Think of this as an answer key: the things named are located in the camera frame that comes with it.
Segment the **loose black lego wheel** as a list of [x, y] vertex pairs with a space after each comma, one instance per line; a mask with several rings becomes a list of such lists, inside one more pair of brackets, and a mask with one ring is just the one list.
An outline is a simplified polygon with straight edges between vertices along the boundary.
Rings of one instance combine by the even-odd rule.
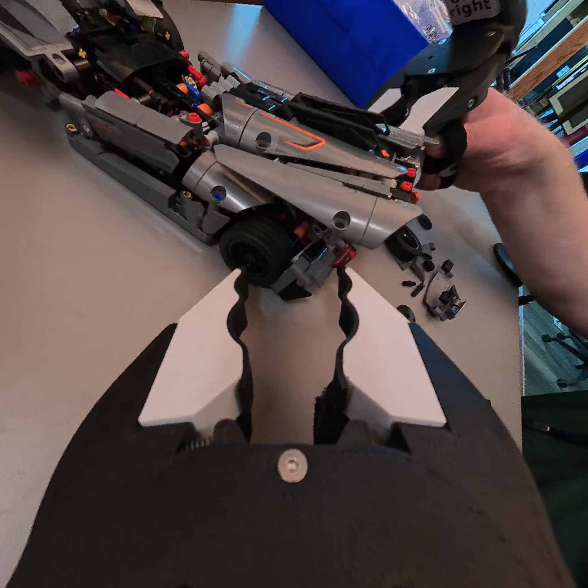
[[422, 254], [422, 244], [407, 225], [401, 226], [384, 241], [386, 249], [399, 261], [410, 262]]

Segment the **small grey lego subassembly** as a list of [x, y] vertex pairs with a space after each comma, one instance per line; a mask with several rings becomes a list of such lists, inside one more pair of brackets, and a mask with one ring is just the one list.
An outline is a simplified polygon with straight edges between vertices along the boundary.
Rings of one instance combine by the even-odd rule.
[[454, 319], [466, 301], [459, 296], [453, 283], [453, 274], [438, 270], [424, 290], [423, 303], [434, 318], [445, 322]]

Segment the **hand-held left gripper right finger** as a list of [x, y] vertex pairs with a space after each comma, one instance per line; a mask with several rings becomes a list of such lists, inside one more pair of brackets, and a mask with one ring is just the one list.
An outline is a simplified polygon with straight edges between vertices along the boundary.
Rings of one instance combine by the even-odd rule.
[[336, 443], [351, 421], [386, 443], [397, 424], [442, 429], [447, 418], [410, 322], [354, 270], [337, 269], [344, 340], [315, 401], [314, 443]]

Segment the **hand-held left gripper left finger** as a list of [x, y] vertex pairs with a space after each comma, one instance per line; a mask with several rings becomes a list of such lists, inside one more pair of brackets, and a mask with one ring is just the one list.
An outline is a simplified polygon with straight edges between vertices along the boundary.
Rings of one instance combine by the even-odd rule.
[[208, 441], [219, 422], [251, 411], [251, 365], [241, 340], [247, 297], [247, 273], [236, 269], [180, 317], [138, 417], [143, 428], [187, 423]]

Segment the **clear plastic bags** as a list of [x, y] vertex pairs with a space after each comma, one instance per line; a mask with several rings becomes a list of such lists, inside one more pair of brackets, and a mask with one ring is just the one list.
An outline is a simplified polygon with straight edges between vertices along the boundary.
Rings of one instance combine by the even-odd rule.
[[445, 1], [394, 1], [428, 43], [447, 40], [453, 26]]

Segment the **person's right forearm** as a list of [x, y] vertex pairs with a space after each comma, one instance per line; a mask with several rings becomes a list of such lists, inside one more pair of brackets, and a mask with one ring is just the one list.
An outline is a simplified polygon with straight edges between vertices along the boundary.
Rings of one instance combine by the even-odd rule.
[[586, 335], [587, 194], [569, 152], [492, 174], [480, 194], [522, 283]]

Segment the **grey lego car chassis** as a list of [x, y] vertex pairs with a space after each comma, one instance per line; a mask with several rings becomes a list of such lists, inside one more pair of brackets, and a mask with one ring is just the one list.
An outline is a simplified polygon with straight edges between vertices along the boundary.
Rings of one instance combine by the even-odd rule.
[[190, 55], [163, 1], [1, 1], [4, 67], [62, 110], [72, 149], [217, 244], [226, 266], [253, 285], [283, 300], [308, 297], [363, 247], [281, 201], [228, 215], [183, 186], [217, 143], [224, 92], [253, 83], [277, 101], [297, 94], [205, 51]]

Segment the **person's right hand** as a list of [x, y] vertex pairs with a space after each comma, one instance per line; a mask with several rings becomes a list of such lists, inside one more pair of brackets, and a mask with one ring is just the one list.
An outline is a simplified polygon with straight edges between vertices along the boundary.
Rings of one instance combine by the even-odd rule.
[[531, 114], [491, 88], [481, 105], [462, 117], [466, 151], [453, 185], [489, 196], [508, 189], [522, 195], [586, 199], [565, 145]]

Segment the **blue storage bin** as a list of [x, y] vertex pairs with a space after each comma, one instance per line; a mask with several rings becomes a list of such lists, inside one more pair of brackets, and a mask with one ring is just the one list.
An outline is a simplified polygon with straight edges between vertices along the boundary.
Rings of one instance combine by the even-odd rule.
[[264, 7], [360, 108], [430, 43], [394, 1], [264, 1]]

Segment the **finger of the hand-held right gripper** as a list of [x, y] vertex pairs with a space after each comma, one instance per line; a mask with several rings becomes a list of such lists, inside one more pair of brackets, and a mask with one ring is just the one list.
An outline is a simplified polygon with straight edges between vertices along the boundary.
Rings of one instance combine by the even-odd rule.
[[417, 99], [416, 105], [410, 107], [407, 119], [399, 127], [399, 138], [435, 137], [432, 132], [424, 130], [424, 124], [458, 92], [458, 89], [446, 86]]
[[368, 110], [379, 114], [387, 126], [401, 126], [408, 119], [417, 98], [417, 81], [387, 88]]

